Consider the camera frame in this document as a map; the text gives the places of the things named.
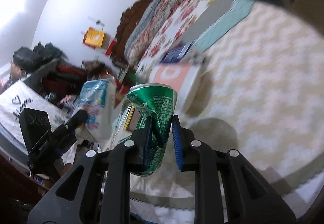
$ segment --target light blue mat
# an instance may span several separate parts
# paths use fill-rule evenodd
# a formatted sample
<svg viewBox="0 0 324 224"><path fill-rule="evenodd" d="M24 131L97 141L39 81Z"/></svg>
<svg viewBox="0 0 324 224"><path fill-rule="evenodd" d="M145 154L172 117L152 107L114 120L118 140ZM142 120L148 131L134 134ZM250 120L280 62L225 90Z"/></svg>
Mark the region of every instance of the light blue mat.
<svg viewBox="0 0 324 224"><path fill-rule="evenodd" d="M255 0L234 0L231 8L204 31L193 43L196 53L203 53L252 11Z"/></svg>

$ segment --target floral blanket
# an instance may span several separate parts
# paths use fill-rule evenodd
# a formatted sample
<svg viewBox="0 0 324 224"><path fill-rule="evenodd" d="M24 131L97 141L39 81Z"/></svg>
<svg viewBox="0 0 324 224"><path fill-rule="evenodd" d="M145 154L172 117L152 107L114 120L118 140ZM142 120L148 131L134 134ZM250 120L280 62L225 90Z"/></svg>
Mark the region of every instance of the floral blanket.
<svg viewBox="0 0 324 224"><path fill-rule="evenodd" d="M156 8L153 19L140 36L132 43L128 53L125 55L130 66L134 66L138 63L166 19L174 13L183 1L184 0L161 0Z"/></svg>
<svg viewBox="0 0 324 224"><path fill-rule="evenodd" d="M165 21L142 56L136 74L146 78L171 45L207 9L213 0L185 0Z"/></svg>
<svg viewBox="0 0 324 224"><path fill-rule="evenodd" d="M125 45L125 50L124 50L126 57L129 53L129 50L130 50L133 42L139 37L139 35L146 29L148 24L152 21L154 14L155 14L155 10L157 9L160 1L161 0L154 0L150 3L148 8L145 10L145 13L143 14L140 22L138 23L138 25L135 27L134 31L129 36L129 38L126 42L126 45Z"/></svg>

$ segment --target can lid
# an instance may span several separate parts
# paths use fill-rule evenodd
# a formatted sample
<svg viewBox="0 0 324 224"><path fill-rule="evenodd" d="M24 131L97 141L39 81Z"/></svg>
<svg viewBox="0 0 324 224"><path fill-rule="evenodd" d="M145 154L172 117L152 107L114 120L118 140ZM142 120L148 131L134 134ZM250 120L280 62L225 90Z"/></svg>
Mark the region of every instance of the can lid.
<svg viewBox="0 0 324 224"><path fill-rule="evenodd" d="M131 93L134 90L140 89L140 88L146 88L146 87L165 87L169 89L173 89L172 87L165 85L165 84L160 84L160 83L144 83L144 84L138 84L130 88L128 93Z"/></svg>

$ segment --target pink label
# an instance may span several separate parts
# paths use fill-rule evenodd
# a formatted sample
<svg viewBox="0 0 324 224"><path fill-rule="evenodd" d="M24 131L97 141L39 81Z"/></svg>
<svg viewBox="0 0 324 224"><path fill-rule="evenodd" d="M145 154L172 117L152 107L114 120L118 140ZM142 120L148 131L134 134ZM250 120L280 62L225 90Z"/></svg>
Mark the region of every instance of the pink label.
<svg viewBox="0 0 324 224"><path fill-rule="evenodd" d="M154 76L153 83L169 85L179 93L190 68L191 65L160 65Z"/></svg>

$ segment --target white patterned mattress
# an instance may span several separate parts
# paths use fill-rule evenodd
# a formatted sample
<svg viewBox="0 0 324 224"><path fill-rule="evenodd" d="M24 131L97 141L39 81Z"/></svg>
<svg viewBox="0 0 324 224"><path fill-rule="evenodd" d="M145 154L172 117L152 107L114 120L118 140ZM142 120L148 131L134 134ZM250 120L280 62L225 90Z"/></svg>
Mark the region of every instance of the white patterned mattress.
<svg viewBox="0 0 324 224"><path fill-rule="evenodd" d="M211 1L188 0L174 12L141 59L139 77L149 76ZM323 47L323 36L306 22L255 2L205 51L200 90L186 113L176 113L183 127L213 149L238 149L296 216L324 183ZM153 223L193 223L194 189L194 173L177 169L171 136L153 175L131 175L131 211Z"/></svg>

